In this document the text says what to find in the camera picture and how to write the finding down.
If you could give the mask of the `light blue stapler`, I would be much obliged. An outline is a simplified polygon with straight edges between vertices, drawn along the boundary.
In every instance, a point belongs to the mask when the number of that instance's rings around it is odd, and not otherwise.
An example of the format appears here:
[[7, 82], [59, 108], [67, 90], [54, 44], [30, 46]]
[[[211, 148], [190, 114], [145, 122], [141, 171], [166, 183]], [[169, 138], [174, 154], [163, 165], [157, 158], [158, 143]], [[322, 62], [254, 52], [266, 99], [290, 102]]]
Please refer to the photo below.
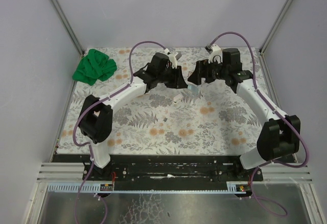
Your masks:
[[192, 84], [188, 85], [188, 90], [193, 92], [194, 94], [199, 94], [199, 88], [197, 86], [194, 86]]

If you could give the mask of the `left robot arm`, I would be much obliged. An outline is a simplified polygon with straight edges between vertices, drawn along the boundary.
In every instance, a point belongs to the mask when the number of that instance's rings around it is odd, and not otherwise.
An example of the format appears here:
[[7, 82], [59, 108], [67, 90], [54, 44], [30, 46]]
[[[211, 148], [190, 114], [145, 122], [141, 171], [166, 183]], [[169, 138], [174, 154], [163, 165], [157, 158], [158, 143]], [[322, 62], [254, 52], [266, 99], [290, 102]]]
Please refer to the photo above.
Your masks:
[[98, 168], [110, 162], [109, 150], [103, 143], [112, 132], [113, 115], [132, 99], [148, 93], [163, 83], [167, 88], [187, 88], [181, 66], [177, 61], [181, 53], [155, 53], [146, 67], [132, 76], [131, 83], [113, 92], [95, 97], [88, 96], [81, 109], [78, 127], [84, 136], [90, 138], [91, 160]]

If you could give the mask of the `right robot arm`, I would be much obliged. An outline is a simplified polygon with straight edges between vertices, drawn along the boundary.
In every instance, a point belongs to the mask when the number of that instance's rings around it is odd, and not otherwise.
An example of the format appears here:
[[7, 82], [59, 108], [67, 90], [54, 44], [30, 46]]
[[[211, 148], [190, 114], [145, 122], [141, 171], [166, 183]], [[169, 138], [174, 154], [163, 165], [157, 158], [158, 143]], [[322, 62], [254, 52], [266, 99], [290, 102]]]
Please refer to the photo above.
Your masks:
[[237, 48], [221, 49], [216, 44], [205, 48], [209, 57], [196, 62], [188, 81], [200, 85], [223, 80], [241, 97], [258, 118], [262, 130], [256, 148], [240, 156], [244, 169], [252, 169], [266, 162], [299, 151], [300, 119], [289, 116], [255, 84], [254, 74], [244, 70]]

